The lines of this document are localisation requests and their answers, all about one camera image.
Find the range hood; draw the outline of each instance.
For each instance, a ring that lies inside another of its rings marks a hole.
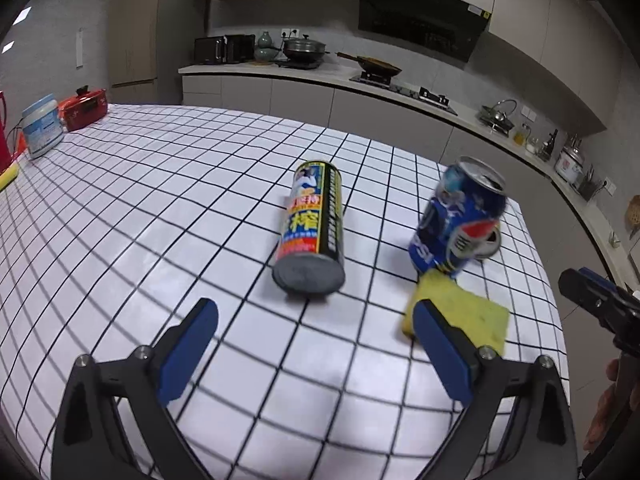
[[[462,0],[360,0],[358,28],[467,62],[490,16]]]

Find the human hand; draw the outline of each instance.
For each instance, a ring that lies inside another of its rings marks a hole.
[[[619,370],[620,360],[613,359],[613,361],[611,361],[605,369],[607,379],[609,379],[609,381],[616,381],[616,379],[618,378]],[[616,385],[614,383],[604,391],[604,393],[598,400],[596,414],[593,416],[593,420],[591,421],[591,425],[584,439],[584,444],[582,445],[582,448],[585,451],[591,452],[596,449],[596,446],[604,437],[605,430],[607,429],[607,419],[609,418],[609,413],[611,412],[611,408],[613,406],[615,389]],[[634,412],[639,404],[640,383],[636,384],[636,387],[632,390],[631,396],[629,397],[629,406],[631,407],[631,411]]]

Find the wall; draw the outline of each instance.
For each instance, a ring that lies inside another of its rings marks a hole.
[[[397,79],[446,94],[450,99],[474,109],[481,105],[491,106],[505,98],[515,98],[519,106],[511,120],[516,125],[524,120],[520,114],[522,105],[529,105],[538,113],[531,126],[535,136],[541,140],[546,140],[548,134],[559,127],[556,124],[560,123],[549,120],[541,107],[536,106],[536,93],[548,94],[544,89],[548,85],[540,85],[540,92],[530,85],[530,81],[536,79],[531,71],[538,64],[519,58],[517,51],[507,52],[509,46],[489,34],[481,37],[471,59],[464,64],[416,44],[358,30],[358,0],[210,2],[209,36],[247,33],[255,34],[257,38],[268,30],[276,45],[280,46],[283,27],[299,28],[303,34],[326,43],[331,54],[324,57],[324,62],[358,67],[356,63],[335,56],[335,52],[340,51],[376,57],[402,68]],[[502,63],[506,54],[511,55],[509,66]],[[559,141],[562,139],[564,132],[561,132]]]
[[[640,194],[640,68],[628,48],[623,54],[622,72],[613,118],[608,130],[584,139],[582,143],[596,172],[609,176],[617,189],[613,196],[601,192],[596,201],[620,237],[627,251],[637,245],[640,235],[629,239],[625,212],[634,195]]]
[[[8,105],[8,128],[22,110],[52,93],[58,100],[76,88],[108,86],[106,27],[109,0],[31,0],[27,19],[13,26],[0,54],[0,89]],[[83,62],[76,68],[76,32],[82,28]]]

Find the yellow chinese character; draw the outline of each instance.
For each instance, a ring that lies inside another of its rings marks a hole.
[[[318,218],[320,213],[315,211],[301,211],[291,218],[290,230],[295,231],[298,227],[302,227],[305,231],[318,228]]]

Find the checkered tablecloth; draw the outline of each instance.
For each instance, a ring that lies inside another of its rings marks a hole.
[[[270,265],[292,169],[311,158],[342,173],[347,280],[301,302]],[[413,479],[449,431],[460,406],[399,332],[416,280],[406,245],[443,166],[276,117],[110,105],[20,168],[0,196],[0,399],[45,478],[75,357],[124,358],[203,296],[220,325],[170,412],[215,479]],[[515,202],[503,220],[500,252],[458,283],[508,307],[506,357],[551,355],[568,394],[546,273]],[[157,476],[129,405],[118,408]]]

